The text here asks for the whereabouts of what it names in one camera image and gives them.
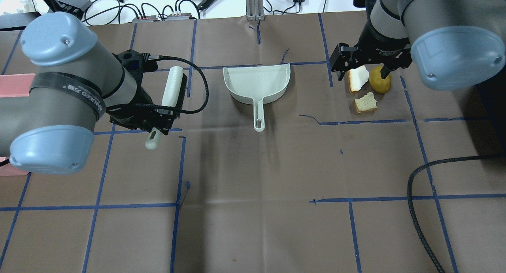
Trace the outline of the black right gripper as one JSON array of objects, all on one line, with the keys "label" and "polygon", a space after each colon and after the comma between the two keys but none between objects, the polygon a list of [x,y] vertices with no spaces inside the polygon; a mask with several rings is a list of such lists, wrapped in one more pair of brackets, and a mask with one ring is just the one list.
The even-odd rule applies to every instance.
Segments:
[{"label": "black right gripper", "polygon": [[366,64],[383,64],[381,78],[386,79],[391,71],[408,68],[412,64],[408,38],[389,38],[379,33],[370,20],[363,28],[354,46],[338,43],[330,56],[332,72],[346,72]]}]

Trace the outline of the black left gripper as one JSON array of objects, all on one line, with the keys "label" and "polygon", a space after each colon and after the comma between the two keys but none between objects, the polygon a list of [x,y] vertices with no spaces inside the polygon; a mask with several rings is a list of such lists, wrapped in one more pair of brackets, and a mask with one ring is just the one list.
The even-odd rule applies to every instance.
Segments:
[{"label": "black left gripper", "polygon": [[157,109],[142,87],[145,73],[158,70],[159,65],[149,53],[127,50],[115,55],[121,66],[116,86],[109,92],[110,122],[130,130],[151,132],[156,128],[165,136],[178,118],[178,112]]}]

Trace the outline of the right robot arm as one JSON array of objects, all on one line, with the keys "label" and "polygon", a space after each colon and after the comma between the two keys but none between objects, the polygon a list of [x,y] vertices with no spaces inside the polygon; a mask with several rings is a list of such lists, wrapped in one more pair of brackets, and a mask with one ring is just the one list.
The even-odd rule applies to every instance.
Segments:
[{"label": "right robot arm", "polygon": [[454,90],[505,70],[506,0],[354,0],[367,22],[358,42],[330,56],[339,80],[353,68],[382,64],[385,78],[415,63],[425,86]]}]

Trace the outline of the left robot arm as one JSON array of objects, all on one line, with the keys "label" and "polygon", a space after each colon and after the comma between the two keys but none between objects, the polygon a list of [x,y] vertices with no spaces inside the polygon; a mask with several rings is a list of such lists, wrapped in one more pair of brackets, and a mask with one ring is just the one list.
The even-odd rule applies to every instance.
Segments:
[{"label": "left robot arm", "polygon": [[[27,96],[1,98],[1,165],[25,172],[70,175],[85,167],[96,122],[104,114],[130,130],[152,129],[165,136],[176,118],[201,112],[209,101],[208,81],[193,62],[127,50],[110,52],[77,17],[54,12],[29,23],[20,36],[24,54],[39,67]],[[199,72],[205,99],[198,109],[182,108],[187,77],[167,82],[164,104],[142,87],[157,62],[175,60]]]}]

